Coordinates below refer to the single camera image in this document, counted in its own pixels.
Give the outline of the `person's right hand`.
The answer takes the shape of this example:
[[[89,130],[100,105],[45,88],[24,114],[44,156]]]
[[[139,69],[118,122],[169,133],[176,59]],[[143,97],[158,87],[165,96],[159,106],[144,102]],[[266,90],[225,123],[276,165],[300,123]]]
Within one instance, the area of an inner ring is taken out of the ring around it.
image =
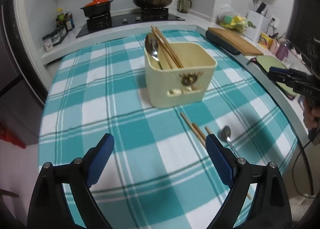
[[[304,124],[308,130],[317,128],[318,121],[316,118],[320,117],[320,108],[319,107],[310,107],[306,97],[303,97],[303,118]]]

